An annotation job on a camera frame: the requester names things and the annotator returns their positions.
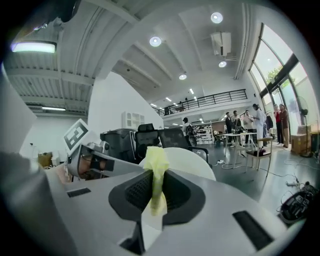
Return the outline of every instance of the concrete floor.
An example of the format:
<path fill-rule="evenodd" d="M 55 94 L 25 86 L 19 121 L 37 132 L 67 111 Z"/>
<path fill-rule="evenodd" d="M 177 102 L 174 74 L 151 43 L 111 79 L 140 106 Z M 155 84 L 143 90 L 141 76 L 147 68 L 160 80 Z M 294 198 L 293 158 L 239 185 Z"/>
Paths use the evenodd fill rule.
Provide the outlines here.
<path fill-rule="evenodd" d="M 230 165 L 224 165 L 224 168 L 233 167 L 235 157 L 233 148 L 228 147 L 226 156 L 224 156 L 225 147 L 223 144 L 198 145 L 198 147 L 207 148 L 209 150 L 209 162 L 213 165 L 212 169 L 217 181 L 239 189 L 275 215 L 281 206 L 281 200 L 284 202 L 291 196 L 290 192 L 295 193 L 299 191 L 297 187 L 286 185 L 286 182 L 292 183 L 296 180 L 295 177 L 291 175 L 295 175 L 300 183 L 309 181 L 315 188 L 320 188 L 320 165 L 316 164 L 315 158 L 303 158 L 299 155 L 292 154 L 288 150 L 274 147 L 272 148 L 272 151 L 276 148 L 276 152 L 272 152 L 269 175 L 266 177 L 267 172 L 263 169 L 268 168 L 268 158 L 261 159 L 260 161 L 260 168 L 263 169 L 257 171 L 256 169 L 249 167 L 247 173 L 244 173 L 246 170 L 246 158 L 243 156 L 237 157 L 236 167 L 244 167 L 223 169 L 221 164 L 214 166 L 217 164 L 218 160 L 224 160 L 227 164 L 232 163 Z M 304 165 L 297 165 L 298 163 L 309 165 L 317 169 L 312 169 Z M 287 176 L 279 177 L 271 173 Z"/>

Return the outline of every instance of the backpack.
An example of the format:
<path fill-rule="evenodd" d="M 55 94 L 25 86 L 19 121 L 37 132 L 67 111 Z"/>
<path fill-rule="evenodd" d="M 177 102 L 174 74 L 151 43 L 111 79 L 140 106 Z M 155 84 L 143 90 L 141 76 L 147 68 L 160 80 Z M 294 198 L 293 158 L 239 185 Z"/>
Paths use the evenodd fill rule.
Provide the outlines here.
<path fill-rule="evenodd" d="M 194 129 L 192 128 L 191 124 L 189 124 L 189 126 L 186 127 L 185 133 L 186 133 L 186 135 L 188 135 L 189 137 L 194 137 L 195 134 L 196 134 L 195 131 L 194 131 Z"/>

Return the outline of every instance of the red shirt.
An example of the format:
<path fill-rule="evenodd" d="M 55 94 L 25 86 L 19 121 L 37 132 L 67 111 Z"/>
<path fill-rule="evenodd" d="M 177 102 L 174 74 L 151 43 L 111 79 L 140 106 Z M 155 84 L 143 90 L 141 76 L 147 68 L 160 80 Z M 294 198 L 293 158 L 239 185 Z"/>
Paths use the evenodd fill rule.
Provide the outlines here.
<path fill-rule="evenodd" d="M 280 122 L 281 122 L 279 112 L 277 112 L 277 113 L 275 114 L 275 122 L 276 122 L 276 123 L 280 123 Z"/>

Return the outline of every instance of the tree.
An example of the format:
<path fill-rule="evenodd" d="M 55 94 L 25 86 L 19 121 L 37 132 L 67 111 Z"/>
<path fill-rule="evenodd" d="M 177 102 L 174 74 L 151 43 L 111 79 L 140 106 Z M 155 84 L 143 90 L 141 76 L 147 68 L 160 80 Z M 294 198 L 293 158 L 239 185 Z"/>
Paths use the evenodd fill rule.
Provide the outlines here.
<path fill-rule="evenodd" d="M 273 70 L 269 71 L 268 74 L 266 75 L 266 84 L 268 85 L 274 78 L 275 76 L 279 73 L 279 71 L 282 69 L 282 66 L 278 66 L 274 68 Z M 281 89 L 285 88 L 287 85 L 289 85 L 290 82 L 289 80 L 285 80 L 284 83 L 281 85 Z"/>

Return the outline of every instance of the air conditioner unit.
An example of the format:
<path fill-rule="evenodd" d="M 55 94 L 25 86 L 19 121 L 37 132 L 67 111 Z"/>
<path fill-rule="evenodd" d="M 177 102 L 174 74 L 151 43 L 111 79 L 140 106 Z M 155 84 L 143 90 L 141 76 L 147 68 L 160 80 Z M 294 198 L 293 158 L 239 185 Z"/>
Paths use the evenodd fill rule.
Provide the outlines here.
<path fill-rule="evenodd" d="M 216 32 L 210 36 L 214 55 L 227 56 L 231 53 L 230 32 Z"/>

